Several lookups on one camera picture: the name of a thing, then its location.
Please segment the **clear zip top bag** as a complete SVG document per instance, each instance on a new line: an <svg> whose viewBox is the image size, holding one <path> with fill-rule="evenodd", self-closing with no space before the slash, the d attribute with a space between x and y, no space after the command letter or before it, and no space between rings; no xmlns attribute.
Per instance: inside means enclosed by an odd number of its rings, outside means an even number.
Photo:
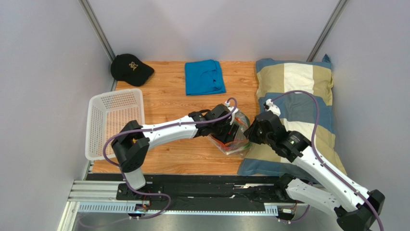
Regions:
<svg viewBox="0 0 410 231"><path fill-rule="evenodd" d="M235 112L232 124L228 123L219 134L211 134L208 138L225 155L244 155L251 147L250 141L244 135L249 126L248 117L240 111Z"/></svg>

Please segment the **red fake apple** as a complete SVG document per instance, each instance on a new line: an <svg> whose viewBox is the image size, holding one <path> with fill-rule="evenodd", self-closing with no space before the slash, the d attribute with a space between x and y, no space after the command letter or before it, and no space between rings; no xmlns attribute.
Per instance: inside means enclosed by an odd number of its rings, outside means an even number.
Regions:
<svg viewBox="0 0 410 231"><path fill-rule="evenodd" d="M240 142L230 142L223 145L223 150L226 152L232 152L234 150L237 150L240 146Z"/></svg>

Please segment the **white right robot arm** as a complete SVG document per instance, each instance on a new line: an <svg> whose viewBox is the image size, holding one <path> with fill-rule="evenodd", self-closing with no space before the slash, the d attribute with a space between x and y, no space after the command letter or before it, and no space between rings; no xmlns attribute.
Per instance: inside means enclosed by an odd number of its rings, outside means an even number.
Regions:
<svg viewBox="0 0 410 231"><path fill-rule="evenodd" d="M344 231L368 231L377 222L384 230L380 213L385 196L354 182L330 163L314 145L314 140L290 131L272 111L257 115L245 132L256 144L268 145L277 155L310 174L325 190L320 190L290 174L276 184L286 196L299 200L334 217Z"/></svg>

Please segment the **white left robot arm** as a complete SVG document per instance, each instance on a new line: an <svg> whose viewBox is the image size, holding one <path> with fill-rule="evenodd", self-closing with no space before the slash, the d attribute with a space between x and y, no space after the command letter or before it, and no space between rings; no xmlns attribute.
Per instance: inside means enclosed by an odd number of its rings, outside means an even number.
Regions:
<svg viewBox="0 0 410 231"><path fill-rule="evenodd" d="M141 167L149 150L176 140L220 135L233 126L239 112L236 106L225 103L156 125L140 125L132 120L111 137L108 144L129 187L138 190L146 184Z"/></svg>

